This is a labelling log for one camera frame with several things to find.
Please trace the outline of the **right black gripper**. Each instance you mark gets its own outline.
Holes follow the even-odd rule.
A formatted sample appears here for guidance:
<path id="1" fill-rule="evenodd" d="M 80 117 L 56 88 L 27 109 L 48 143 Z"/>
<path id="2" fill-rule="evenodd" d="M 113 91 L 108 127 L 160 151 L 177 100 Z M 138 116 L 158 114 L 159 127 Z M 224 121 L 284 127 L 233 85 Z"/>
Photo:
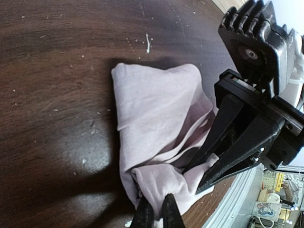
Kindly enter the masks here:
<path id="1" fill-rule="evenodd" d="M 207 161 L 224 141 L 227 149 L 205 172 L 196 193 L 259 163 L 289 165 L 304 145 L 304 115 L 278 96 L 253 87 L 229 69 L 215 84 L 217 115 L 204 144 L 183 170 Z"/>

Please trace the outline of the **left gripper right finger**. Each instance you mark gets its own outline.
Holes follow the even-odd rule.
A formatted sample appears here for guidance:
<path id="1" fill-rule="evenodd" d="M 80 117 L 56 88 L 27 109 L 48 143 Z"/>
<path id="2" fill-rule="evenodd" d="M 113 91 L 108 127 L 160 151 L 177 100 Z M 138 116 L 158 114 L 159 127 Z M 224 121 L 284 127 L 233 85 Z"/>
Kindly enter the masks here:
<path id="1" fill-rule="evenodd" d="M 162 218 L 164 228 L 185 228 L 175 197 L 171 193 L 163 201 Z"/>

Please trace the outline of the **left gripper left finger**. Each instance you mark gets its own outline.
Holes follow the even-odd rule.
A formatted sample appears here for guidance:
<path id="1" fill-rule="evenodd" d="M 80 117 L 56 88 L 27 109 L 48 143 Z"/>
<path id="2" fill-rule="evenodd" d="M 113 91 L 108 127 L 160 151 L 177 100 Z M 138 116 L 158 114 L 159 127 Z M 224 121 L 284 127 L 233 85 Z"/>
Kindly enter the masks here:
<path id="1" fill-rule="evenodd" d="M 130 228 L 152 228 L 154 222 L 153 208 L 142 196 L 136 209 Z"/>

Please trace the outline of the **mauve and cream underwear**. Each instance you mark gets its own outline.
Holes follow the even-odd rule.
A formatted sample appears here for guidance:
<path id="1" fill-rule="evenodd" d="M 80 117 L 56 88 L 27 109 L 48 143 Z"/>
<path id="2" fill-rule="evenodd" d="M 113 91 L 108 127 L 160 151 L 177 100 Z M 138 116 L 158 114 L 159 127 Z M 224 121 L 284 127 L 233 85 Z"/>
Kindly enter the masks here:
<path id="1" fill-rule="evenodd" d="M 119 170 L 135 207 L 145 197 L 161 228 L 165 196 L 173 194 L 181 214 L 203 195 L 197 187 L 218 160 L 211 154 L 190 170 L 185 167 L 209 134 L 215 114 L 193 64 L 158 69 L 119 63 L 111 71 L 120 135 Z"/>

